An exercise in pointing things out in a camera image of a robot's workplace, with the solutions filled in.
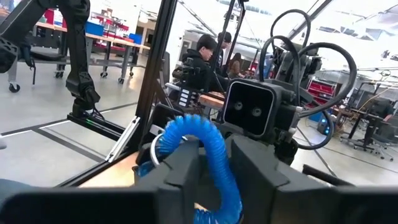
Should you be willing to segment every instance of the blue tube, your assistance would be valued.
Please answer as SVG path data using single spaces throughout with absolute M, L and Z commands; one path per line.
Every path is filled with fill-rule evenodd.
M 212 212 L 196 209 L 194 223 L 236 224 L 242 211 L 241 196 L 229 169 L 224 138 L 213 123 L 199 115 L 187 114 L 177 117 L 170 122 L 160 138 L 159 152 L 172 153 L 178 148 L 182 136 L 187 134 L 196 136 L 205 145 L 209 170 L 221 194 L 220 209 Z

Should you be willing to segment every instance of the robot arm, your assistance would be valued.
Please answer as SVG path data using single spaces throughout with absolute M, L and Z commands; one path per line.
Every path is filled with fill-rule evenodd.
M 0 73 L 11 68 L 25 36 L 48 8 L 55 7 L 67 22 L 71 72 L 66 86 L 76 97 L 73 113 L 79 116 L 100 100 L 88 74 L 86 57 L 85 24 L 90 16 L 90 0 L 22 0 L 0 25 Z

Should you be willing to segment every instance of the person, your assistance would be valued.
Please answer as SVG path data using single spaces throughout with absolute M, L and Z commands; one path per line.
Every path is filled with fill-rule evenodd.
M 196 90 L 204 90 L 206 79 L 209 77 L 209 91 L 226 91 L 229 81 L 220 75 L 214 74 L 207 63 L 213 55 L 216 46 L 216 40 L 212 38 L 212 36 L 205 34 L 199 38 L 196 49 L 188 49 L 187 52 L 182 55 L 182 62 L 186 62 L 188 58 L 191 58 L 192 67 L 199 70 L 198 74 L 191 76 L 187 80 L 188 87 Z
M 240 53 L 236 53 L 234 57 L 229 61 L 228 64 L 228 77 L 229 78 L 239 78 L 241 77 L 241 64 L 242 64 L 242 55 Z
M 223 60 L 224 60 L 224 49 L 226 49 L 227 47 L 229 47 L 229 45 L 231 45 L 231 41 L 232 41 L 232 35 L 229 32 L 225 32 L 225 36 L 224 39 L 222 39 L 222 35 L 223 33 L 220 32 L 218 34 L 218 41 L 223 41 L 221 44 L 221 51 L 220 51 L 220 55 L 218 56 L 218 58 L 215 58 L 216 55 L 213 55 L 209 62 L 213 62 L 214 60 L 216 60 L 216 67 L 215 67 L 215 72 L 219 75 L 221 75 L 222 77 L 227 77 L 226 73 L 223 73 L 223 70 L 221 69 L 223 66 Z
M 382 98 L 376 98 L 373 101 L 374 102 L 370 102 L 370 103 L 374 103 L 374 106 L 372 106 L 372 107 L 377 107 L 377 113 L 373 113 L 372 109 L 371 109 L 370 113 L 383 118 L 384 122 L 388 122 L 388 120 L 390 120 L 390 118 L 392 118 L 394 115 L 394 107 L 390 104 L 390 101 L 384 100 Z M 369 124 L 366 128 L 364 139 L 360 139 L 359 141 L 363 142 L 365 139 L 369 139 L 372 137 L 373 126 L 374 126 L 374 123 L 369 122 Z

